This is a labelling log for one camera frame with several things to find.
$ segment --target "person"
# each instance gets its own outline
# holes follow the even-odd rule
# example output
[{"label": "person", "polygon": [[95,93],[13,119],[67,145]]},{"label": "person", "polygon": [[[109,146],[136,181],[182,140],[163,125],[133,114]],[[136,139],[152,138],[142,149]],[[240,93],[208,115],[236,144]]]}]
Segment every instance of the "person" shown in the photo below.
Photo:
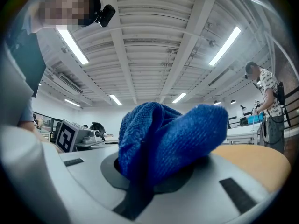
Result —
[{"label": "person", "polygon": [[[8,30],[5,41],[20,67],[26,82],[36,97],[46,65],[40,52],[36,33],[57,25],[89,26],[99,16],[100,0],[31,0],[17,15]],[[33,132],[48,142],[34,126],[32,99],[24,107],[18,127]]]},{"label": "person", "polygon": [[266,146],[271,147],[282,154],[284,153],[284,114],[278,100],[273,93],[277,93],[278,81],[272,72],[263,69],[254,62],[249,62],[245,67],[247,76],[251,79],[260,79],[261,87],[264,91],[264,102],[260,107],[254,109],[254,114],[264,112],[266,116],[266,130],[269,141]]}]

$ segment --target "patterned shirt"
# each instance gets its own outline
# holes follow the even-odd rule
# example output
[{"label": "patterned shirt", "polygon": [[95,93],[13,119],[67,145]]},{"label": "patterned shirt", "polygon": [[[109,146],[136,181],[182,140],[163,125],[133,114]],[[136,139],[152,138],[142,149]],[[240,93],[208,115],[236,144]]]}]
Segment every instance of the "patterned shirt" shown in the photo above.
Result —
[{"label": "patterned shirt", "polygon": [[[272,88],[273,92],[277,93],[277,84],[278,84],[278,82],[277,82],[277,79],[275,78],[275,76],[273,75],[272,72],[270,72],[266,69],[263,69],[261,74],[260,74],[260,80],[261,80],[262,89],[264,90],[265,100],[268,99],[268,96],[266,94],[266,90],[268,88]],[[273,105],[271,105],[270,108],[268,108],[267,110],[268,111],[265,111],[265,116],[267,118],[269,118],[268,113],[270,113],[270,115],[272,117],[283,115],[282,108],[279,105],[278,100],[275,97],[274,97]]]}]

